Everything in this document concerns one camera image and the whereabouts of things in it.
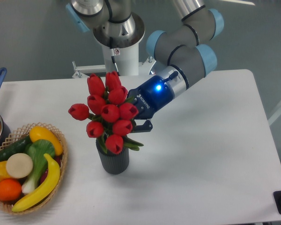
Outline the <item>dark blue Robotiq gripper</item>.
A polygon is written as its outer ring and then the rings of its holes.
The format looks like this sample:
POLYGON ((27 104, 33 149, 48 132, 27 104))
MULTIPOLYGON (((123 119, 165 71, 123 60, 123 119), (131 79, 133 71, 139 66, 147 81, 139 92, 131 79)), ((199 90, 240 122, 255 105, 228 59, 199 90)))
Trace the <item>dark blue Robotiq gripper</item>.
POLYGON ((149 119, 174 99, 169 80, 155 75, 139 87, 129 90, 128 97, 133 99, 132 104, 138 109, 135 119, 146 119, 143 124, 135 125, 132 133, 150 132, 153 125, 149 119))

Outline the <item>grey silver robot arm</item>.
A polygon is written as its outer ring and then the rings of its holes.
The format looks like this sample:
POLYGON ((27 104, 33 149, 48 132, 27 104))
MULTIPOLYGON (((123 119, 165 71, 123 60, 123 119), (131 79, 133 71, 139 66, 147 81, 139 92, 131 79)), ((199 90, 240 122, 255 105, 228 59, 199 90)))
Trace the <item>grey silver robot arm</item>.
MULTIPOLYGON (((182 26, 173 33, 153 32, 146 50, 164 70, 128 92, 144 120, 133 131, 149 132, 153 115, 177 98, 217 66, 217 57, 207 42, 218 36, 224 27, 222 15, 207 9, 201 0, 175 0, 174 7, 182 26)), ((131 10, 129 0, 72 0, 66 9, 82 32, 91 30, 101 45, 107 72, 137 75, 138 44, 144 37, 142 19, 131 10)))

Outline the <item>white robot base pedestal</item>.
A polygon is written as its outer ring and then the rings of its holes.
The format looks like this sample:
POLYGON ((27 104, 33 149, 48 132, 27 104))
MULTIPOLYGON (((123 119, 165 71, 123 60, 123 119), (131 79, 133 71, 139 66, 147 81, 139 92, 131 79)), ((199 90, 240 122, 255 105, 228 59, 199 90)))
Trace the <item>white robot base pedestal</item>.
POLYGON ((76 66, 73 61, 74 74, 73 78, 86 78, 90 74, 103 73, 117 71, 121 76, 133 76, 133 75, 149 75, 153 74, 152 69, 156 63, 153 57, 148 57, 144 62, 139 61, 139 43, 125 48, 110 49, 104 45, 101 45, 104 56, 103 65, 93 66, 76 66))

